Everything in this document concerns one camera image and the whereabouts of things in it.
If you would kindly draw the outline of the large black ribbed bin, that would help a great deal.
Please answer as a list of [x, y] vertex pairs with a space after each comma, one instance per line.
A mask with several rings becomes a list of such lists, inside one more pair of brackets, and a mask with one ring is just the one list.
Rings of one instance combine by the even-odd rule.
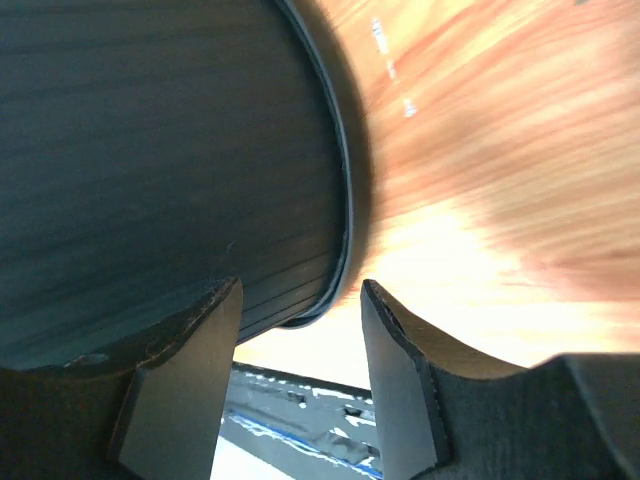
[[239, 338], [346, 294], [371, 218], [316, 1], [1, 5], [1, 363], [62, 365], [239, 279]]

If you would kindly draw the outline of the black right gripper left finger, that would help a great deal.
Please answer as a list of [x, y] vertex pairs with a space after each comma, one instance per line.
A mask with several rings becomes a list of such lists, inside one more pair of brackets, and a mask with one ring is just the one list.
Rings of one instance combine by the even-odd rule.
[[1, 372], [5, 479], [207, 479], [243, 291], [191, 307], [61, 366]]

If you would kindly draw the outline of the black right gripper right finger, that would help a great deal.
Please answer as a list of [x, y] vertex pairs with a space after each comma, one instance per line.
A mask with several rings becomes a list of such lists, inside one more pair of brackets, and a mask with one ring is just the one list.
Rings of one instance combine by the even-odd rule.
[[524, 368], [360, 294], [387, 479], [635, 479], [639, 358], [573, 353]]

